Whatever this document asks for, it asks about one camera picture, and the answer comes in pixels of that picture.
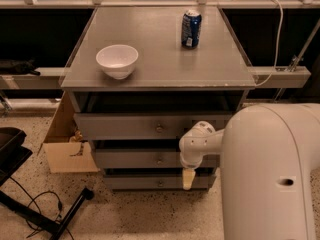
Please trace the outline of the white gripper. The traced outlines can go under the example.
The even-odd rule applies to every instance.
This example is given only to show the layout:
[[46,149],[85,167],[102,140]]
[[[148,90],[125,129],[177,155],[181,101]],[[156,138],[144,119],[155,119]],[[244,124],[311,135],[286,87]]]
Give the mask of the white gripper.
[[182,170],[183,189],[190,190],[196,175],[196,172],[193,169],[196,169],[201,165],[202,157],[181,153],[180,162],[184,167]]

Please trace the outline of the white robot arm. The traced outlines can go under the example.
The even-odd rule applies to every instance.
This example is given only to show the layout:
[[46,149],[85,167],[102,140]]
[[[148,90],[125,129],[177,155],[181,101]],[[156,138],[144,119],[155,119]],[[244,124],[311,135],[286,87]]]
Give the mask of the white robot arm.
[[206,121],[179,142],[183,188],[220,157],[225,240],[316,240],[310,174],[320,166],[320,105],[260,104],[224,129]]

